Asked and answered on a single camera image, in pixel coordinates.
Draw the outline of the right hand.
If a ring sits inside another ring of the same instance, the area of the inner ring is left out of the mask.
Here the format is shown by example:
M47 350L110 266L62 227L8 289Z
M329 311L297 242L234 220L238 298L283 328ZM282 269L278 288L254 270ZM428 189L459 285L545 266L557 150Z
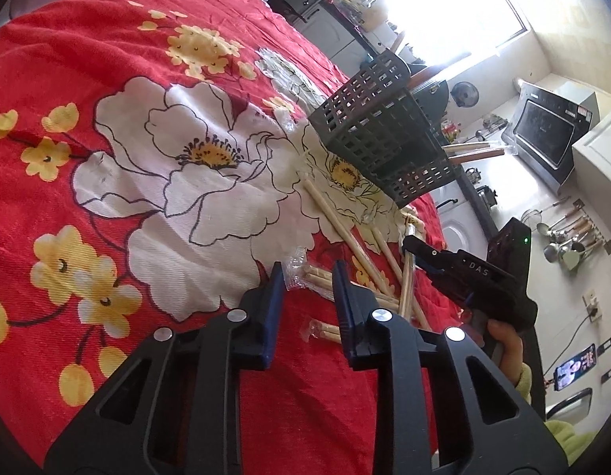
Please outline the right hand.
M490 319L487 323L488 333L503 346L503 354L499 364L506 378L517 386L524 364L524 346L517 331L512 325Z

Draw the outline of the green sleeve forearm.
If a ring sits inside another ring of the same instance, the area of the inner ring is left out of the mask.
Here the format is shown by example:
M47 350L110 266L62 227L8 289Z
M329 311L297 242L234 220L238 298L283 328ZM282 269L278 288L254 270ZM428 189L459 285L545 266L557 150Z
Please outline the green sleeve forearm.
M525 363L521 365L515 388L527 403L531 403L532 371ZM548 420L545 425L563 449L569 466L577 461L596 436L595 432L578 433L573 425L562 420Z

